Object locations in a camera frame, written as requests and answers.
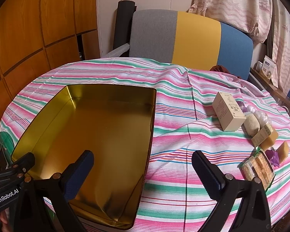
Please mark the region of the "cracker pack green wrapper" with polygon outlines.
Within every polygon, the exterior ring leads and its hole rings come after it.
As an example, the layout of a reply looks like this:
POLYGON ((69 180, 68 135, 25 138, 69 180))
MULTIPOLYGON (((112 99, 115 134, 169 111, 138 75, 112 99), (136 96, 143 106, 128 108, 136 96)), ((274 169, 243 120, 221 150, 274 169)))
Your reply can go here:
POLYGON ((257 148, 256 153, 253 156, 256 174, 261 179, 265 192, 272 185, 275 178, 275 172, 272 168, 270 161, 268 160, 265 152, 261 148, 257 148))

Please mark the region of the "purple snack packet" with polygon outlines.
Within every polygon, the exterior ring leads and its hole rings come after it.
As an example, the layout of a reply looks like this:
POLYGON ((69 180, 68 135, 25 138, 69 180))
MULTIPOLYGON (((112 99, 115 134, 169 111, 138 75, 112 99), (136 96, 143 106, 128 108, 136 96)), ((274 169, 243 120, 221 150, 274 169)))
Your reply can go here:
POLYGON ((242 101, 236 101, 236 102, 243 113, 248 112, 247 107, 245 106, 244 102, 242 101))
POLYGON ((275 150, 268 149, 265 151, 265 154, 272 166, 279 167, 280 165, 279 156, 275 150))

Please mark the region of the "yellow sponge block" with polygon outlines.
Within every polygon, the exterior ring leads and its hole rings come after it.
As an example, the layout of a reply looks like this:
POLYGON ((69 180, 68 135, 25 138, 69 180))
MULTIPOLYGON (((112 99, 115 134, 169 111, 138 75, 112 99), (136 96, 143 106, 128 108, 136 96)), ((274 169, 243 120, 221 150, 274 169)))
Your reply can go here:
POLYGON ((279 163, 283 163, 283 161, 288 157, 289 153, 289 145, 286 141, 284 141, 279 148, 276 150, 279 158, 279 163))
POLYGON ((260 144, 260 148, 266 151, 275 144, 278 138, 278 132, 274 129, 273 132, 260 144))

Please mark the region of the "small cream printed box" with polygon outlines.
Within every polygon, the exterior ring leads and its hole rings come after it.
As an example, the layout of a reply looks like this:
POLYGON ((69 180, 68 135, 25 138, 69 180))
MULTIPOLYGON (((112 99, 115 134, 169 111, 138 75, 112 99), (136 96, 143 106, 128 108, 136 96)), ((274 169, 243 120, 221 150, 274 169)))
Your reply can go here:
POLYGON ((260 131, 251 138, 252 144, 257 148, 273 133, 273 128, 270 123, 266 123, 260 131))

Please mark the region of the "white pearly plastic packet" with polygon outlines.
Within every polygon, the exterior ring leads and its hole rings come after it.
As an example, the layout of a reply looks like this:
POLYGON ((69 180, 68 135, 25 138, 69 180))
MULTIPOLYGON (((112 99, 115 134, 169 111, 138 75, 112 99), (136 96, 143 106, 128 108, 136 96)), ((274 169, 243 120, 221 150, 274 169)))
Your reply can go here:
POLYGON ((247 110, 248 112, 254 114, 254 116, 257 118, 260 128, 264 127, 264 125, 267 123, 271 124, 271 119, 265 112, 257 110, 256 108, 250 105, 247 106, 247 110))

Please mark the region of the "cream tall carton box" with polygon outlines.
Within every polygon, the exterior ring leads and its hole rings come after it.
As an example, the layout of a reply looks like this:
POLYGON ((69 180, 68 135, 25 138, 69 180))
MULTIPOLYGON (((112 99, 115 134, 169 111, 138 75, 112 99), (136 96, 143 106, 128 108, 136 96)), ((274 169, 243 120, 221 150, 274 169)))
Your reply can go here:
POLYGON ((223 131, 237 131, 246 120, 246 116, 230 93, 218 92, 212 107, 223 131))

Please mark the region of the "striped pink green bedsheet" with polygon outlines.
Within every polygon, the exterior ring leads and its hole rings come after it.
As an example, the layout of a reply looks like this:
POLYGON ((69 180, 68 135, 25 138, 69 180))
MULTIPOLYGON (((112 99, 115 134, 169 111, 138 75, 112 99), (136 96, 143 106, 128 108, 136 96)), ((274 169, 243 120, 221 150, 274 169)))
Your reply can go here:
MULTIPOLYGON (((143 58, 93 59, 65 64, 29 83, 8 105, 0 121, 17 142, 50 99, 69 84, 124 84, 157 90, 152 152, 133 231, 197 231, 215 206, 201 185, 191 156, 201 150, 208 160, 235 178, 253 146, 244 129, 219 128, 212 101, 227 92, 265 112, 290 147, 290 117, 267 91, 230 74, 191 70, 143 58)), ((267 191, 271 223, 290 210, 289 155, 275 170, 267 191)))

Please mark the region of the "gold metal tin box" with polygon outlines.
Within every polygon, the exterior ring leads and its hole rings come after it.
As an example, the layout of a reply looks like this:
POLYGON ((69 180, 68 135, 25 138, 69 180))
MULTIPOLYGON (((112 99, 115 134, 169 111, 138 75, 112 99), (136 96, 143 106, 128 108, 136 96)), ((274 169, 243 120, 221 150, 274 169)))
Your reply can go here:
POLYGON ((33 153, 29 174, 47 179, 90 150, 94 166, 72 209, 87 224, 131 229, 151 154, 156 97, 149 87, 67 85, 33 119, 11 158, 33 153))

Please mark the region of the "wooden side shelf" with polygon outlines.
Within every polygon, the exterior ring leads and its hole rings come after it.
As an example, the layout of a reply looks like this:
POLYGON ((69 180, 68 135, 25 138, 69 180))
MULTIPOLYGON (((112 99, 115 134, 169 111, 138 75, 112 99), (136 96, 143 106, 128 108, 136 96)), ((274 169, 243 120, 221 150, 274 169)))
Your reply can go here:
POLYGON ((276 88, 270 80, 262 77, 254 68, 250 68, 249 78, 251 78, 253 82, 257 81, 257 85, 260 84, 263 89, 268 91, 279 105, 287 108, 288 114, 290 116, 290 99, 285 93, 283 93, 283 91, 281 91, 279 88, 276 88))

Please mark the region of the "wooden wardrobe panels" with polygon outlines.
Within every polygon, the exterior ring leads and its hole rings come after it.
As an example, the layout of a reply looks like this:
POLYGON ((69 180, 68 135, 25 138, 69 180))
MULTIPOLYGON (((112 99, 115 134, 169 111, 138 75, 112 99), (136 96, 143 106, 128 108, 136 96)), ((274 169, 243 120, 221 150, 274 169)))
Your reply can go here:
POLYGON ((35 78, 100 56, 96 0, 0 0, 0 121, 35 78))

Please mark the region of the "white blue medicine box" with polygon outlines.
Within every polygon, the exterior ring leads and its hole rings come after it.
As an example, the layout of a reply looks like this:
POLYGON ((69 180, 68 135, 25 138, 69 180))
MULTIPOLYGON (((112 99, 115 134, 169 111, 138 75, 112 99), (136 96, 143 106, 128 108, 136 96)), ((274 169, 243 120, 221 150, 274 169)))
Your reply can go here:
POLYGON ((274 73, 275 67, 276 63, 266 55, 259 73, 266 79, 270 80, 274 73))

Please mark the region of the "grey yellow blue headboard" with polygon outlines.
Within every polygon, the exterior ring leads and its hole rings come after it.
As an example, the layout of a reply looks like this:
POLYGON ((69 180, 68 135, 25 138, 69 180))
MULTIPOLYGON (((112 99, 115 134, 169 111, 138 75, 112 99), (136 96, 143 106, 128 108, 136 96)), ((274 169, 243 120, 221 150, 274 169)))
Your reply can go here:
POLYGON ((252 52, 250 37, 215 19, 163 9, 133 14, 130 57, 205 71, 219 65, 246 80, 252 52))

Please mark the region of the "black rolled mat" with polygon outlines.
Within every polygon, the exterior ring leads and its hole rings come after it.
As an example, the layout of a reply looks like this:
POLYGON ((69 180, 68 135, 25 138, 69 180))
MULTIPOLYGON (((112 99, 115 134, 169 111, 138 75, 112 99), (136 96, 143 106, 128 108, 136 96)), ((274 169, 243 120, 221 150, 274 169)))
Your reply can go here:
POLYGON ((132 17, 137 6, 134 1, 122 0, 118 2, 113 49, 116 49, 130 41, 132 17))

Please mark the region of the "pink patterned curtain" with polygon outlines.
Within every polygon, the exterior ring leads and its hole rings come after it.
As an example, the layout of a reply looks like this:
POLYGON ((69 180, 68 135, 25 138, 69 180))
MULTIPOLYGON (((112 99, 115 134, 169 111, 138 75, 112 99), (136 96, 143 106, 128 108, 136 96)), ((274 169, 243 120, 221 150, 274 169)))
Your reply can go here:
POLYGON ((290 90, 290 13, 280 0, 193 0, 190 13, 229 24, 254 43, 269 44, 276 63, 271 78, 284 93, 290 90))

